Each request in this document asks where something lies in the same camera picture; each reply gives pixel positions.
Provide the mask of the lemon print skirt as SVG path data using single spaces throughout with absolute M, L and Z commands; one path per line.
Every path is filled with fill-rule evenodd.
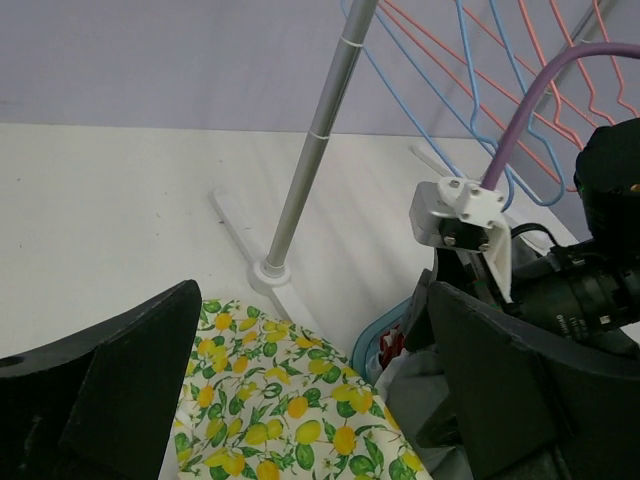
M 182 479 L 425 479 L 377 391 L 310 330 L 203 302 L 174 421 Z

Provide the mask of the teal plastic basin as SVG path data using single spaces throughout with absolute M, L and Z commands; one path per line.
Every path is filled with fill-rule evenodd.
M 381 367 L 375 367 L 373 360 L 380 351 L 380 338 L 402 323 L 410 306 L 410 298 L 399 303 L 368 325 L 356 339 L 351 352 L 350 366 L 366 382 L 375 383 L 381 373 Z

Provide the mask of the grey skirt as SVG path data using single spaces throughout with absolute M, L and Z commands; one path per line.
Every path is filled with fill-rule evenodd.
M 434 479 L 473 477 L 462 446 L 423 448 L 417 434 L 449 393 L 437 347 L 407 350 L 393 359 L 374 383 L 406 440 Z

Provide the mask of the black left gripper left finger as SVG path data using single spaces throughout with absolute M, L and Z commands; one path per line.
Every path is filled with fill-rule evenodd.
M 2 478 L 158 478 L 201 302 L 198 284 L 186 280 L 2 358 Z

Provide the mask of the red poppy print skirt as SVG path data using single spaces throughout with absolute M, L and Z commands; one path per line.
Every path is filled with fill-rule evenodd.
M 400 356 L 404 350 L 405 336 L 399 327 L 392 328 L 379 338 L 378 362 L 386 369 L 390 362 Z

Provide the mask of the blue wire hanger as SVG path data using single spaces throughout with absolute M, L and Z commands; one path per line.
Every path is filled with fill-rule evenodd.
M 469 80 L 471 68 L 475 67 L 477 70 L 489 76 L 496 83 L 498 83 L 500 86 L 514 95 L 518 99 L 519 103 L 513 104 L 518 106 L 521 100 L 524 98 L 524 95 L 528 91 L 528 83 L 525 81 L 525 77 L 522 74 L 522 71 L 526 68 L 526 66 L 519 62 L 519 60 L 514 55 L 510 40 L 502 24 L 496 3 L 493 1 L 487 1 L 485 5 L 491 10 L 493 21 L 495 23 L 495 26 L 497 27 L 496 30 L 492 30 L 489 26 L 485 25 L 481 20 L 479 20 L 477 16 L 475 16 L 475 14 L 469 8 L 467 8 L 462 1 L 457 1 L 455 3 L 456 15 L 460 28 L 461 42 L 464 51 L 464 58 L 466 58 L 469 65 L 468 67 L 466 67 Z M 497 43 L 497 47 L 492 49 L 487 54 L 487 61 L 485 63 L 477 63 L 474 60 L 474 49 L 476 44 L 474 42 L 474 39 L 471 37 L 471 34 L 469 33 L 469 29 L 467 26 L 468 21 L 472 21 L 473 23 L 475 23 L 481 31 L 486 33 Z M 479 100 L 473 100 L 473 109 L 471 112 L 471 117 L 469 119 L 470 134 L 480 143 L 483 148 L 485 148 L 485 150 L 487 150 L 490 155 L 494 155 L 498 149 L 500 138 L 506 132 L 506 130 L 504 132 L 501 131 L 501 129 L 496 126 L 489 119 L 489 117 L 479 109 L 479 102 L 482 101 L 481 95 L 479 93 L 479 83 L 484 82 L 480 79 L 479 74 L 477 76 L 477 80 L 471 80 L 471 82 L 473 93 L 478 95 L 477 98 L 479 98 Z M 506 121 L 506 116 L 504 114 L 497 116 L 499 120 L 506 124 L 507 129 L 508 123 Z M 508 194 L 510 197 L 513 197 L 515 195 L 515 188 L 519 187 L 523 191 L 523 193 L 526 194 L 536 205 L 541 207 L 550 207 L 557 204 L 567 191 L 566 175 L 558 159 L 556 149 L 551 142 L 551 136 L 553 134 L 557 134 L 562 138 L 564 137 L 561 134 L 557 133 L 549 125 L 549 123 L 550 122 L 548 122 L 537 113 L 532 112 L 527 117 L 526 124 L 522 130 L 522 134 L 524 136 L 537 142 L 537 144 L 539 144 L 539 146 L 544 149 L 547 156 L 546 159 L 542 159 L 542 157 L 540 157 L 527 142 L 522 139 L 519 140 L 522 141 L 526 146 L 528 146 L 535 154 L 537 154 L 545 164 L 550 166 L 553 170 L 556 170 L 557 174 L 560 177 L 560 184 L 556 183 L 558 185 L 558 191 L 551 197 L 543 200 L 539 198 L 539 196 L 531 189 L 531 187 L 526 184 L 525 181 L 519 179 L 519 177 L 516 176 L 513 168 L 507 166 L 504 171 L 504 175 L 508 184 Z
M 391 1 L 464 58 L 456 1 Z M 462 1 L 479 20 L 496 30 L 485 1 Z M 349 89 L 340 127 L 349 133 L 413 136 L 448 174 L 479 179 L 490 155 L 470 134 L 473 100 L 384 15 L 379 3 L 364 43 L 359 71 Z M 485 63 L 497 43 L 472 21 L 474 60 Z M 467 68 L 414 30 L 453 73 L 468 81 Z M 516 105 L 486 83 L 481 100 L 507 123 Z

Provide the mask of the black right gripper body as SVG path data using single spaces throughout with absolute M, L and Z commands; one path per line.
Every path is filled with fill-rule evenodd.
M 475 317 L 473 302 L 503 309 L 486 262 L 478 254 L 436 249 L 433 268 L 420 277 L 402 323 L 405 348 L 416 353 L 467 347 L 491 355 L 499 343 Z

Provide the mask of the silver clothes rack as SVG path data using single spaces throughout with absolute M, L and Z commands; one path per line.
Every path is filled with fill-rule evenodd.
M 310 330 L 320 330 L 325 310 L 323 298 L 333 298 L 337 282 L 344 278 L 344 263 L 354 245 L 345 237 L 356 211 L 347 203 L 345 182 L 318 177 L 321 161 L 334 139 L 334 125 L 345 96 L 358 74 L 364 43 L 372 18 L 382 1 L 343 1 L 345 18 L 337 38 L 327 77 L 311 125 L 294 168 L 275 150 L 286 141 L 285 132 L 260 132 L 255 139 L 259 159 L 271 162 L 286 176 L 289 187 L 279 217 L 266 217 L 268 203 L 249 202 L 230 182 L 216 187 L 210 201 L 247 263 L 250 287 L 266 297 L 280 319 Z M 493 1 L 510 40 L 514 55 L 526 66 L 522 71 L 528 88 L 541 73 L 533 44 L 523 22 L 519 1 Z M 525 1 L 548 63 L 563 46 L 548 1 Z M 427 153 L 419 140 L 409 141 L 408 156 L 429 178 L 448 174 Z

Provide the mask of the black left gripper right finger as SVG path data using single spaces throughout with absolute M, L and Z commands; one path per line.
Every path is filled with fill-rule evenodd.
M 455 287 L 428 311 L 477 479 L 636 479 L 639 361 L 499 312 Z

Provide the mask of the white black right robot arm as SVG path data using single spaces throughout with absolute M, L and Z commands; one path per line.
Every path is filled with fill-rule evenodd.
M 404 346 L 435 344 L 428 289 L 448 283 L 512 317 L 596 350 L 636 359 L 639 344 L 623 327 L 639 320 L 639 121 L 597 128 L 576 158 L 574 182 L 591 239 L 562 245 L 552 238 L 542 255 L 527 245 L 523 223 L 500 234 L 511 245 L 511 292 L 503 296 L 484 259 L 489 234 L 456 218 L 443 182 L 418 184 L 409 217 L 416 240 L 435 248 L 401 331 Z

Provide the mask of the pink hanger with poppy skirt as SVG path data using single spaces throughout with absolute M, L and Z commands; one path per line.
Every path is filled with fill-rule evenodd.
M 453 59 L 455 59 L 461 65 L 468 67 L 468 62 L 466 58 L 463 58 L 462 55 L 455 52 L 449 46 L 447 46 L 443 41 L 439 40 L 434 34 L 430 33 L 426 30 L 425 27 L 421 26 L 417 20 L 413 19 L 409 14 L 407 14 L 404 10 L 400 9 L 397 5 L 393 4 L 391 1 L 383 1 L 381 6 L 382 12 L 386 17 L 388 17 L 391 22 L 398 27 L 398 29 L 408 37 L 413 44 L 415 44 L 424 54 L 426 54 L 435 64 L 440 67 L 446 75 L 448 75 L 463 91 L 464 93 L 472 100 L 479 100 L 478 95 L 473 93 L 473 89 L 471 86 L 471 80 L 477 80 L 477 76 L 485 83 L 487 83 L 491 88 L 502 94 L 504 97 L 509 99 L 512 103 L 518 104 L 518 99 L 512 95 L 508 90 L 500 86 L 489 76 L 484 74 L 483 72 L 477 70 L 475 67 L 471 68 L 470 80 L 464 81 L 462 77 L 458 74 L 453 73 L 452 68 L 448 66 L 439 56 L 437 56 L 426 44 L 423 43 L 421 37 L 417 36 L 417 33 L 414 33 L 414 30 L 421 33 L 423 36 L 427 37 L 429 40 L 433 41 L 436 46 L 440 47 L 446 53 L 448 53 Z M 499 120 L 498 116 L 482 101 L 479 102 L 479 109 L 486 114 L 489 119 L 498 126 L 501 131 L 506 130 L 506 124 Z M 557 174 L 556 170 L 553 170 L 550 166 L 545 164 L 543 160 L 535 154 L 528 146 L 526 146 L 522 141 L 518 140 L 516 145 L 531 159 L 535 162 L 535 164 L 545 172 L 550 178 L 552 178 L 557 184 L 560 184 L 560 177 Z

